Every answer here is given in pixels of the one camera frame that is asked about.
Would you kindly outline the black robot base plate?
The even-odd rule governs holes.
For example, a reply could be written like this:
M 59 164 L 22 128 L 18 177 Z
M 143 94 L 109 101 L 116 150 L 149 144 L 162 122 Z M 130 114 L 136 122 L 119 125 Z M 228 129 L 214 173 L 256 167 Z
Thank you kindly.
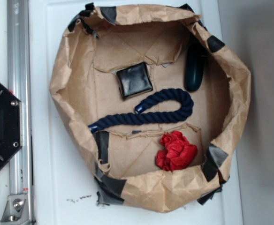
M 20 112 L 21 101 L 0 83 L 0 170 L 22 146 Z

